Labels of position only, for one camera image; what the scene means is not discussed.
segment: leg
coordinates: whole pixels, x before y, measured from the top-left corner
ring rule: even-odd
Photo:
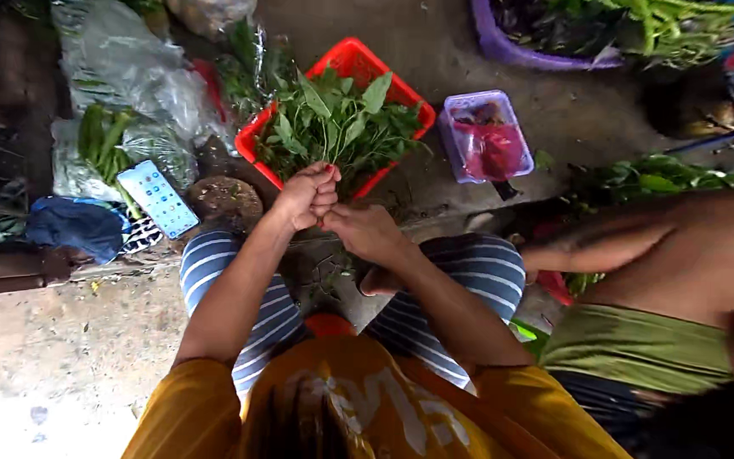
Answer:
[[[508,323],[523,295],[525,271],[515,247],[495,236],[436,238],[421,250],[443,272],[480,298]],[[400,291],[364,329],[390,352],[413,355],[430,370],[458,387],[469,382],[466,371],[443,349],[418,302]]]
[[[213,230],[200,233],[186,244],[180,266],[180,287],[189,317],[215,278],[223,272],[242,247],[239,237]],[[251,329],[246,347],[234,362],[232,375],[237,394],[247,393],[265,365],[281,349],[298,342],[305,334],[288,288],[280,275],[274,275],[265,291],[257,322]]]

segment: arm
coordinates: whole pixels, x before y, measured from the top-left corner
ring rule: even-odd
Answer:
[[[470,375],[478,366],[534,364],[495,312],[432,264],[384,207],[336,205],[323,228],[335,231],[349,252],[393,272],[418,298],[443,347]]]
[[[291,237],[330,210],[337,200],[338,180],[341,174],[335,167],[317,162],[285,183],[271,210],[194,310],[173,367],[198,358],[233,365]]]
[[[625,266],[675,229],[677,198],[618,207],[519,247],[525,269],[599,273]]]

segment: green skirt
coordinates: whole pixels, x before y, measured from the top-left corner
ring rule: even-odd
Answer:
[[[638,389],[698,394],[733,379],[723,330],[637,309],[571,306],[540,358]]]

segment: dirt ground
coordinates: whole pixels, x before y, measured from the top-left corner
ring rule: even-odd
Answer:
[[[176,269],[0,294],[0,457],[118,457],[185,324]]]

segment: hand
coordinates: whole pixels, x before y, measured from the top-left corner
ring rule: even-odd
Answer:
[[[339,235],[348,252],[389,269],[409,250],[418,249],[377,204],[364,210],[336,204],[322,220],[322,229]]]
[[[271,211],[285,218],[294,231],[310,228],[339,201],[336,182],[341,179],[338,167],[314,162],[285,183]]]

